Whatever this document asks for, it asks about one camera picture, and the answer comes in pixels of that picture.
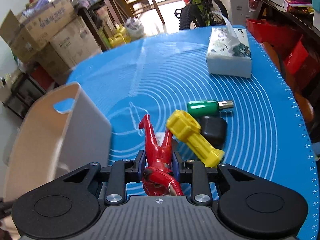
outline red toy figure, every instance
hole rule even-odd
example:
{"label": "red toy figure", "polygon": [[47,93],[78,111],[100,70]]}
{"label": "red toy figure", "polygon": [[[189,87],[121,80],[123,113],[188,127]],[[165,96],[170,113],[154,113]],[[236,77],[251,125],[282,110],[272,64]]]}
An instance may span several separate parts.
{"label": "red toy figure", "polygon": [[148,196],[183,196],[179,182],[173,177],[172,161],[172,133],[167,130],[162,145],[159,146],[150,122],[150,115],[146,114],[139,123],[146,136],[146,157],[148,167],[142,178],[143,189]]}

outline blue mat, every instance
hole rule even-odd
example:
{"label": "blue mat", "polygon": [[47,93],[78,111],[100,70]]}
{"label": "blue mat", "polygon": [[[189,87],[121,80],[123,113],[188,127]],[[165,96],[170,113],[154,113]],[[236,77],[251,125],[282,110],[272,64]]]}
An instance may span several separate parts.
{"label": "blue mat", "polygon": [[[68,81],[79,82],[110,120],[110,165],[144,149],[144,133],[137,128],[144,114],[151,115],[156,132],[163,132],[170,114],[186,110],[188,101],[232,99],[233,113],[221,113],[228,123],[224,162],[301,193],[309,214],[298,237],[316,238],[317,170],[290,88],[250,34],[251,79],[209,75],[205,54],[210,34],[206,27],[135,41],[85,60]],[[178,150],[184,160],[195,158],[183,143]],[[190,194],[189,184],[182,187]],[[127,193],[145,194],[137,183],[128,184]],[[212,194],[218,198],[214,185]]]}

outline shelf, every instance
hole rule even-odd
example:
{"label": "shelf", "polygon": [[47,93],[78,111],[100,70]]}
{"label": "shelf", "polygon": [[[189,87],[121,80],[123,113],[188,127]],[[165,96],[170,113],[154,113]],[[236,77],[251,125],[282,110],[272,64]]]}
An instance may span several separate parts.
{"label": "shelf", "polygon": [[312,20],[310,20],[308,17],[296,16],[292,13],[281,11],[277,8],[278,5],[271,2],[270,0],[260,0],[260,1],[266,3],[268,6],[271,6],[273,9],[282,13],[289,20],[291,20],[296,25],[298,25],[309,37],[313,38],[320,45],[320,31],[313,26]]}

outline green bicycle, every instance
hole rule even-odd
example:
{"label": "green bicycle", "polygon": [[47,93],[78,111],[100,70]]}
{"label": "green bicycle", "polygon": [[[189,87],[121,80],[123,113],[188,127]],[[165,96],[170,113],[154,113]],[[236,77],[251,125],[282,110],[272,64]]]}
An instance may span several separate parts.
{"label": "green bicycle", "polygon": [[220,13],[229,19],[228,12],[221,0],[189,0],[182,9],[176,9],[174,15],[180,19],[179,30],[192,27],[205,27],[214,25],[225,25]]}

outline tissue box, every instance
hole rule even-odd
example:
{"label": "tissue box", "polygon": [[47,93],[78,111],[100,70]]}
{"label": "tissue box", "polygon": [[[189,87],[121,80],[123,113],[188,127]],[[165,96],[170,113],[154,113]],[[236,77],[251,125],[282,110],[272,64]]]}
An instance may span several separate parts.
{"label": "tissue box", "polygon": [[207,51],[209,73],[237,77],[251,77],[251,52],[246,29],[233,28],[240,41],[232,52],[229,52],[227,28],[212,28]]}

